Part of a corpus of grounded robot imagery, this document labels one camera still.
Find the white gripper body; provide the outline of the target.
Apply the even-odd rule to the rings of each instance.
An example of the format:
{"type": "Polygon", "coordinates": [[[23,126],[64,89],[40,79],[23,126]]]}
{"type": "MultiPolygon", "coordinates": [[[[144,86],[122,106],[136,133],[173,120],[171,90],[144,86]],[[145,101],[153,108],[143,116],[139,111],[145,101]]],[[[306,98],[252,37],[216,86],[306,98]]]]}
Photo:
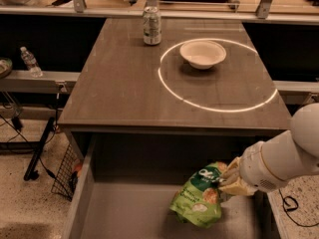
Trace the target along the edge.
{"type": "Polygon", "coordinates": [[[239,174],[250,187],[262,192],[272,192],[287,185],[287,181],[279,179],[267,167],[262,146],[264,141],[248,147],[239,161],[239,174]]]}

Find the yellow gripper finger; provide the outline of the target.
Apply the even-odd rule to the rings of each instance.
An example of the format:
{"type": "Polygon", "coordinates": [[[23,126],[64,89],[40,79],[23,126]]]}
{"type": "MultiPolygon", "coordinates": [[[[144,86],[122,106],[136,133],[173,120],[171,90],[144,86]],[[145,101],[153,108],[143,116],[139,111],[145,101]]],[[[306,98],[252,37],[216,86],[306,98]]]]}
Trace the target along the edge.
{"type": "Polygon", "coordinates": [[[221,174],[221,183],[233,183],[239,177],[239,161],[240,158],[236,157],[227,167],[227,169],[221,174]]]}
{"type": "Polygon", "coordinates": [[[227,185],[219,185],[218,188],[220,191],[229,195],[251,196],[256,192],[254,187],[248,185],[241,179],[237,179],[236,181],[227,185]]]}

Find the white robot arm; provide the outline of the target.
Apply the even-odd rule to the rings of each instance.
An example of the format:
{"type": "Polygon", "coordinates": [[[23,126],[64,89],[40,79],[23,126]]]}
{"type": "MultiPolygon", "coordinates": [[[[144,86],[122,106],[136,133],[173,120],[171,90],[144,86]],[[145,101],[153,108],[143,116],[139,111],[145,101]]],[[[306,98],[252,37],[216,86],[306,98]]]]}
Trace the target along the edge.
{"type": "Polygon", "coordinates": [[[230,195],[272,192],[296,177],[319,174],[319,104],[307,105],[290,120],[290,130],[248,147],[221,175],[218,188],[230,195]]]}

